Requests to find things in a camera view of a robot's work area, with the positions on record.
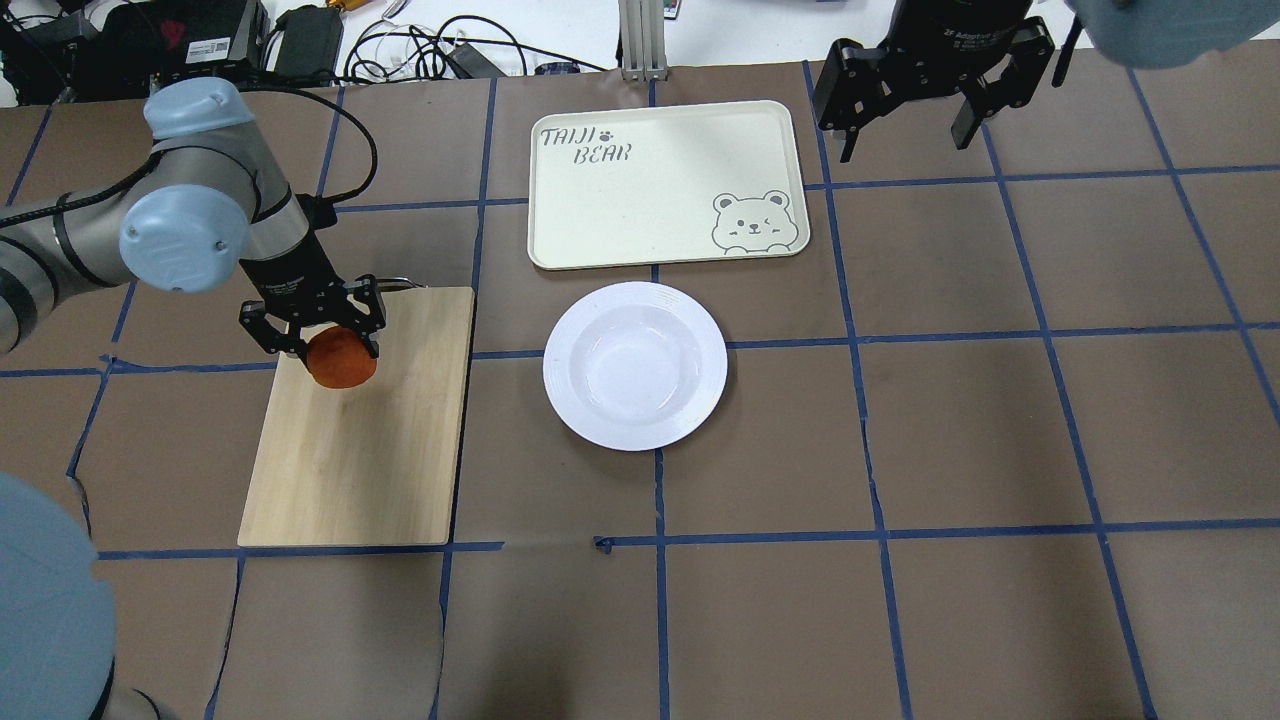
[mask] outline white label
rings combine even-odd
[[[230,49],[232,38],[229,37],[192,42],[187,46],[187,64],[225,60],[227,55],[230,54]]]

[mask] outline tabletop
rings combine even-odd
[[[1082,50],[965,151],[927,101],[850,164],[820,64],[325,90],[383,158],[320,232],[338,272],[476,291],[451,542],[237,547],[274,369],[241,275],[67,301],[0,359],[0,469],[91,523],[116,676],[183,717],[1275,716],[1276,67]],[[751,99],[792,114],[804,251],[530,263],[539,118]],[[364,176],[333,113],[248,102],[294,190]],[[6,109],[0,190],[148,145],[137,101]],[[580,439],[541,384],[557,318],[622,281],[728,346],[717,410],[653,452]]]

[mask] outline orange sphere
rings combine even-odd
[[[356,387],[376,369],[378,360],[369,356],[355,331],[334,325],[307,342],[307,370],[323,387]]]

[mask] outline bear face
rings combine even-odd
[[[718,217],[712,241],[724,255],[786,252],[800,236],[787,213],[791,199],[782,191],[744,199],[724,192],[713,204]]]

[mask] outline wooden cutting board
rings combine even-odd
[[[378,372],[316,384],[282,356],[262,423],[239,544],[448,542],[475,293],[388,292]]]

